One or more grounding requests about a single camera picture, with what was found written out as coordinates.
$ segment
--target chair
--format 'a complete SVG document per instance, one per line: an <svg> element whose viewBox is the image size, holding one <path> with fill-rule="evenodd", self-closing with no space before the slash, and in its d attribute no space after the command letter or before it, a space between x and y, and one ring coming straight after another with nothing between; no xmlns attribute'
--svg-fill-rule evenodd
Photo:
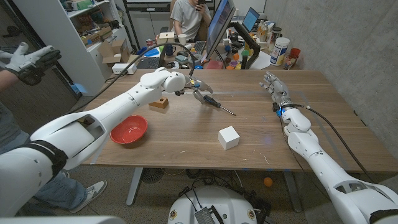
<svg viewBox="0 0 398 224"><path fill-rule="evenodd" d="M172 2L170 3L170 15L173 11L174 8L174 4L175 2L178 0L172 0ZM160 32L168 32L170 30L172 30L173 27L173 19L170 18L170 25L168 27L162 27L160 29ZM195 37L196 40L207 40L207 25L204 19L202 19L200 21L200 26L199 26L199 30L198 30L198 34Z"/></svg>

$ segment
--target sneaker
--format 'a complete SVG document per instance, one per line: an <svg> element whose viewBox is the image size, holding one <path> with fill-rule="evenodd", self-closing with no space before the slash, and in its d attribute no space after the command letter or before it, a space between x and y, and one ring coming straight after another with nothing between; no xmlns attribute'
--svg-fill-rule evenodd
<svg viewBox="0 0 398 224"><path fill-rule="evenodd" d="M69 174L68 171L61 170L61 173L62 173L66 178L69 178L69 177L70 177L70 174Z"/></svg>
<svg viewBox="0 0 398 224"><path fill-rule="evenodd" d="M69 210L69 212L72 213L79 212L82 208L84 208L86 205L88 205L90 202L92 202L94 199L100 196L102 192L104 192L107 184L108 184L107 181L103 180L86 188L87 192L86 200L84 200L79 206L77 206L77 208Z"/></svg>

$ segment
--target wooden table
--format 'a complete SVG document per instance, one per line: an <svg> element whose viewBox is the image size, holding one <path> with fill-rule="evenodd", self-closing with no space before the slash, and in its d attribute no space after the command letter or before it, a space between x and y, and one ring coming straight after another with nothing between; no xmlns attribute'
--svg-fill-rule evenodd
<svg viewBox="0 0 398 224"><path fill-rule="evenodd" d="M143 74L152 71L138 70L134 75L120 78L90 103L87 110L102 105L132 88ZM189 70L179 72L188 75ZM368 171L398 171L397 161L320 72L271 72L289 87L294 103L310 105L335 125ZM301 170L285 143L279 118L272 112L270 94L258 85L264 74L265 71L259 70L195 70L194 76L205 81L214 90L213 98L237 116L213 106L202 105L190 94L191 92L182 96L164 94L169 99L166 109L144 105L134 112L144 116L149 124L147 132L139 142L123 147L108 141L98 158L95 159L93 156L85 164ZM324 150L346 171L361 172L326 122L307 110L301 111L311 121L312 130L318 136ZM228 126L234 127L240 135L240 140L236 147L225 151L218 141L218 131ZM304 159L298 155L297 158L305 170L310 170Z"/></svg>

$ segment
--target computer monitor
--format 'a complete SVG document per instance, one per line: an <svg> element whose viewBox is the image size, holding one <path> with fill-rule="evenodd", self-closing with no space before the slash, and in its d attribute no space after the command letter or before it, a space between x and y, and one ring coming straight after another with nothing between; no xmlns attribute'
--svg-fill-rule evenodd
<svg viewBox="0 0 398 224"><path fill-rule="evenodd" d="M218 4L217 10L208 28L206 48L207 59L210 59L211 55L216 50L218 43L223 38L234 12L235 5L232 0L221 0Z"/></svg>
<svg viewBox="0 0 398 224"><path fill-rule="evenodd" d="M259 18L260 14L256 12L252 7L248 10L246 17L243 20L243 27L250 32L253 28L254 24L256 23L257 19Z"/></svg>

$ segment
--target person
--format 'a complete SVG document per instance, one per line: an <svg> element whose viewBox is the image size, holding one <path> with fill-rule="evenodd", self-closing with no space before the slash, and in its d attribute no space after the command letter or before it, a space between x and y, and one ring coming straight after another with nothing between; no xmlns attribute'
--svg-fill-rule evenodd
<svg viewBox="0 0 398 224"><path fill-rule="evenodd" d="M40 58L54 51L54 48L49 45L25 55L28 48L27 43L22 42L13 54L0 51L0 58L10 59L10 63L0 71L0 93L19 81L23 65L35 64ZM0 103L0 155L27 142L29 142L29 135L21 130L11 111ZM84 188L77 180L70 179L67 172L59 172L51 181L43 185L35 197L51 206L69 209L70 212L75 213L103 193L107 184L104 180Z"/></svg>
<svg viewBox="0 0 398 224"><path fill-rule="evenodd" d="M170 18L174 21L171 32L176 35L186 34L187 40L194 39L200 27L200 21L205 21L209 26L211 22L210 11L206 4L198 4L198 0L178 0L174 4Z"/></svg>

